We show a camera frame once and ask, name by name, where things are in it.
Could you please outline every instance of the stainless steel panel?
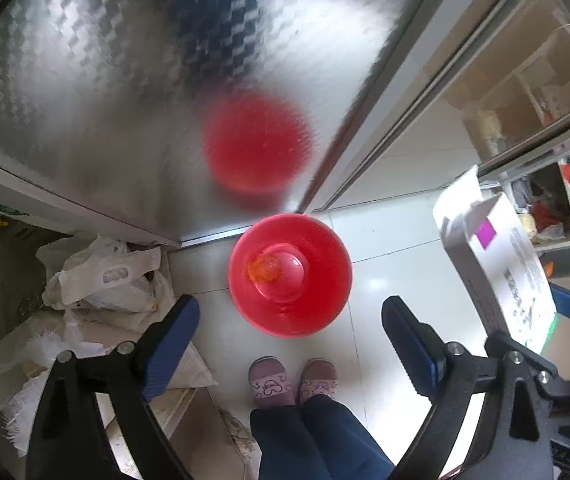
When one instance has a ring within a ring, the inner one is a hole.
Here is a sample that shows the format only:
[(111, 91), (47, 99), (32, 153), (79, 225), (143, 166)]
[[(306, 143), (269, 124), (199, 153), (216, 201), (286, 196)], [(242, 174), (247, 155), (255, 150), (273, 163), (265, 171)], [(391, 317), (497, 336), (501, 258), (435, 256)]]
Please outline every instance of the stainless steel panel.
[[(418, 0), (12, 0), (0, 16), (0, 166), (172, 239), (294, 211)], [(311, 136), (248, 205), (210, 176), (203, 120), (229, 88), (275, 94)]]

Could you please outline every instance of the slipper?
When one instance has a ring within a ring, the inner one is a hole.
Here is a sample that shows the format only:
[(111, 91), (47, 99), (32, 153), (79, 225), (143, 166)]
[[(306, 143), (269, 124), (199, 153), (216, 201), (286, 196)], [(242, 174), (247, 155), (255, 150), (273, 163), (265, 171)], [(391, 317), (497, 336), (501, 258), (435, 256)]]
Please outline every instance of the slipper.
[(254, 361), (249, 368), (249, 384), (257, 408), (296, 405), (285, 367), (275, 357), (266, 356)]
[(336, 398), (338, 387), (338, 372), (336, 367), (325, 359), (312, 359), (309, 361), (300, 376), (298, 403), (302, 404), (314, 395), (326, 395)]

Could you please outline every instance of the red bucket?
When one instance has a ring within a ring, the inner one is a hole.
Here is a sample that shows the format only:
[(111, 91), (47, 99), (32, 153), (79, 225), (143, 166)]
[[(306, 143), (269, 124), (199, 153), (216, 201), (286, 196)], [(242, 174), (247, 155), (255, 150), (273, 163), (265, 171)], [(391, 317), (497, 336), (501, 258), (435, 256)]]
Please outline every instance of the red bucket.
[(351, 263), (325, 224), (280, 214), (238, 240), (228, 280), (236, 308), (252, 325), (277, 337), (300, 337), (322, 330), (340, 314), (351, 290)]

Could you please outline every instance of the blue gripper pad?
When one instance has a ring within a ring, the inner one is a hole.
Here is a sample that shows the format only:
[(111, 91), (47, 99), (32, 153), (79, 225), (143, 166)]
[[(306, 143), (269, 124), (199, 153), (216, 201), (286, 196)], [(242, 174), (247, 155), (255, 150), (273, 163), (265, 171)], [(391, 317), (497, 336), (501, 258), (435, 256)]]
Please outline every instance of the blue gripper pad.
[(419, 395), (433, 400), (445, 376), (445, 345), (434, 329), (420, 323), (399, 296), (383, 303), (383, 328)]
[(148, 402), (167, 388), (199, 320), (198, 301), (183, 294), (164, 319), (151, 325), (138, 340), (136, 362), (144, 377), (142, 394)]
[(570, 290), (553, 283), (549, 283), (549, 288), (552, 291), (552, 299), (558, 314), (570, 319)]

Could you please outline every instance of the metal frame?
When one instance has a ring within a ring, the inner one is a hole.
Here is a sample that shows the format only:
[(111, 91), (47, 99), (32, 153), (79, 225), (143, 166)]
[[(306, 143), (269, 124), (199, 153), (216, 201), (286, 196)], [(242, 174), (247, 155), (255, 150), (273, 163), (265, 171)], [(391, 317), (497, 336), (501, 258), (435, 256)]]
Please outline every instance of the metal frame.
[(0, 202), (27, 213), (143, 245), (164, 244), (179, 248), (181, 243), (95, 212), (30, 184), (0, 168)]
[(561, 120), (550, 124), (536, 136), (527, 139), (529, 147), (522, 155), (518, 150), (514, 156), (505, 158), (501, 164), (493, 160), (478, 167), (478, 175), (482, 181), (499, 180), (511, 182), (526, 174), (533, 173), (545, 166), (555, 163), (560, 158), (570, 155), (570, 114)]
[(232, 238), (234, 236), (239, 236), (243, 234), (251, 225), (247, 227), (239, 227), (238, 229), (230, 229), (229, 231), (222, 231), (221, 233), (216, 233), (214, 235), (203, 236), (200, 238), (194, 238), (192, 240), (184, 241), (180, 244), (180, 248), (184, 249), (187, 247), (193, 247), (201, 244), (206, 244), (207, 242), (215, 242), (216, 240), (222, 240), (223, 238)]
[(434, 54), (447, 33), (456, 25), (473, 0), (425, 0), (410, 23), (399, 46), (392, 54), (379, 79), (388, 77), (385, 90), (357, 126), (350, 144), (309, 200), (306, 212), (325, 210), (396, 140), (431, 102), (437, 99), (461, 70), (464, 70), (488, 41), (497, 33), (521, 0), (500, 0), (489, 15), (463, 43), (446, 66), (418, 96), (412, 106), (392, 124), (375, 147), (361, 153), (382, 122), (408, 87), (421, 67)]

